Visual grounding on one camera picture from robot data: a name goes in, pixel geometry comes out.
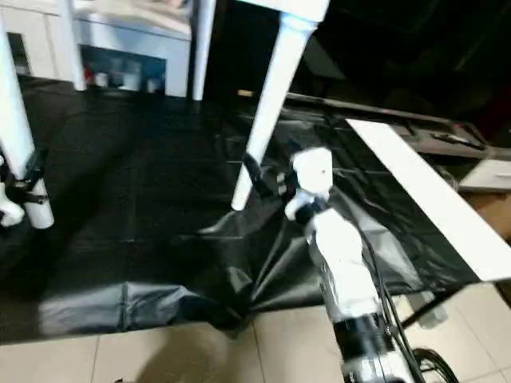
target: black clamp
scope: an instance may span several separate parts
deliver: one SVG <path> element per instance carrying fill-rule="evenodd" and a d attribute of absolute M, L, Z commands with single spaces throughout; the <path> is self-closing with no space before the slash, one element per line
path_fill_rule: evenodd
<path fill-rule="evenodd" d="M 23 180 L 16 180 L 10 173 L 6 177 L 6 197 L 17 204 L 38 203 L 47 201 L 47 195 L 33 194 L 32 191 L 39 180 L 44 176 L 48 150 L 35 151 L 26 163 L 26 173 Z"/>
<path fill-rule="evenodd" d="M 256 159 L 250 154 L 245 153 L 243 155 L 242 161 L 243 165 L 245 165 L 245 168 L 247 169 L 250 181 L 252 181 L 252 185 L 254 186 L 254 189 L 259 194 L 259 196 L 263 199 L 271 198 L 274 196 L 275 193 L 263 180 L 263 172 L 261 172 L 261 167 L 257 163 Z"/>

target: small objects on shelf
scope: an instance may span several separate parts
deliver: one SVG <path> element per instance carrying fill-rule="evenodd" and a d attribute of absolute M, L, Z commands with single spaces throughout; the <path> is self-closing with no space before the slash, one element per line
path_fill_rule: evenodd
<path fill-rule="evenodd" d="M 103 72 L 96 73 L 94 82 L 100 88 L 106 88 L 109 86 L 109 75 Z"/>
<path fill-rule="evenodd" d="M 0 167 L 6 167 L 4 162 L 3 157 L 0 156 Z M 7 197 L 6 184 L 2 180 L 0 180 L 0 215 L 2 216 L 0 225 L 3 227 L 17 225 L 25 216 L 25 211 Z"/>
<path fill-rule="evenodd" d="M 123 61 L 120 57 L 112 57 L 110 59 L 110 75 L 112 76 L 112 85 L 121 86 L 124 84 L 123 79 Z"/>
<path fill-rule="evenodd" d="M 140 62 L 128 61 L 126 67 L 126 72 L 123 77 L 124 84 L 119 87 L 119 89 L 136 92 L 141 88 L 142 65 Z"/>
<path fill-rule="evenodd" d="M 149 78 L 147 80 L 147 93 L 155 93 L 160 89 L 160 80 L 157 78 Z"/>
<path fill-rule="evenodd" d="M 84 68 L 84 76 L 85 76 L 85 83 L 87 85 L 94 84 L 94 72 L 89 69 L 89 67 Z"/>

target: white panel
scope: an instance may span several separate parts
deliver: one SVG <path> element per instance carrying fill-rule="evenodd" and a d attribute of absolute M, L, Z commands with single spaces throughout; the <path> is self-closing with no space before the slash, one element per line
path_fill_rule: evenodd
<path fill-rule="evenodd" d="M 55 74 L 58 80 L 72 81 L 71 60 L 66 50 L 62 37 L 62 27 L 58 16 L 46 15 L 46 25 L 50 34 L 50 43 L 53 46 L 53 58 L 55 60 Z"/>
<path fill-rule="evenodd" d="M 56 78 L 50 38 L 42 14 L 28 10 L 3 8 L 8 32 L 21 34 L 32 76 Z"/>
<path fill-rule="evenodd" d="M 150 57 L 167 57 L 168 38 L 96 22 L 79 21 L 78 25 L 78 39 L 81 44 Z"/>
<path fill-rule="evenodd" d="M 77 25 L 74 20 L 73 0 L 57 0 L 61 35 L 64 45 L 58 46 L 69 56 L 71 73 L 73 74 L 73 85 L 77 91 L 87 89 L 83 60 L 81 59 L 80 46 L 78 45 Z"/>
<path fill-rule="evenodd" d="M 165 66 L 165 94 L 186 97 L 188 87 L 188 63 L 190 41 L 167 39 L 167 63 Z"/>
<path fill-rule="evenodd" d="M 465 188 L 511 189 L 511 162 L 484 160 L 460 185 Z"/>
<path fill-rule="evenodd" d="M 83 7 L 80 7 L 80 4 L 77 4 L 76 18 L 85 22 L 100 22 L 101 24 L 138 30 L 147 34 L 158 34 L 167 38 L 192 40 L 190 21 L 187 17 L 176 18 L 172 14 L 158 14 L 142 9 L 136 10 L 136 12 L 131 17 L 123 17 L 84 10 Z"/>
<path fill-rule="evenodd" d="M 511 247 L 389 125 L 347 121 L 481 280 L 511 278 Z"/>

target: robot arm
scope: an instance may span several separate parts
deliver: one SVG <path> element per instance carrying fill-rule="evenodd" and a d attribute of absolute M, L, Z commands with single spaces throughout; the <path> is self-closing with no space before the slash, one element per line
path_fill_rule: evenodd
<path fill-rule="evenodd" d="M 46 152 L 35 152 L 26 165 L 26 175 L 23 180 L 16 180 L 14 176 L 5 176 L 0 181 L 0 225 L 10 227 L 19 224 L 25 216 L 25 211 L 20 206 L 24 203 L 43 204 L 47 200 L 46 195 L 32 193 L 36 183 L 44 173 L 44 160 Z M 0 167 L 4 165 L 4 159 L 0 156 Z"/>
<path fill-rule="evenodd" d="M 267 194 L 260 170 L 247 156 L 244 163 L 255 189 Z M 362 257 L 361 235 L 328 206 L 333 185 L 331 152 L 326 148 L 299 152 L 291 158 L 291 169 L 277 179 L 279 194 L 289 220 L 304 227 L 343 356 L 344 381 L 413 382 L 383 317 L 378 291 Z"/>

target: floor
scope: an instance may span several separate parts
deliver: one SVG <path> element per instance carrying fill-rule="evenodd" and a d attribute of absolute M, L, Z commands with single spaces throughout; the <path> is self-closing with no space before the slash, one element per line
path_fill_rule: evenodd
<path fill-rule="evenodd" d="M 445 304 L 432 330 L 410 343 L 438 351 L 460 381 L 511 383 L 511 310 L 491 285 L 471 286 Z M 402 316 L 411 308 L 398 300 Z M 322 307 L 261 315 L 236 340 L 205 324 L 0 347 L 0 381 L 23 383 L 341 381 Z"/>

